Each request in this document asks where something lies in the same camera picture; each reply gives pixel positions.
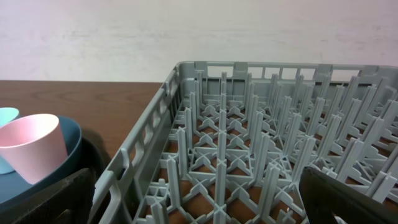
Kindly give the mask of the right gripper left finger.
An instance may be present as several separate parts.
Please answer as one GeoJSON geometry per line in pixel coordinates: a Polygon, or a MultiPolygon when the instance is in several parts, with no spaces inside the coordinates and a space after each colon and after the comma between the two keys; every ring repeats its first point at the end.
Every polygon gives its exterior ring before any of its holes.
{"type": "Polygon", "coordinates": [[[95,191],[84,168],[1,213],[1,223],[87,223],[95,191]]]}

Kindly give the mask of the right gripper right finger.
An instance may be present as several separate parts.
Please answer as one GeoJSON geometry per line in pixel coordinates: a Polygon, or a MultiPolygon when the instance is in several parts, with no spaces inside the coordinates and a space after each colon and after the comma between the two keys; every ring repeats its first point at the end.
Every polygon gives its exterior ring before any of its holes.
{"type": "Polygon", "coordinates": [[[397,224],[397,212],[312,168],[303,169],[299,191],[310,224],[397,224]]]}

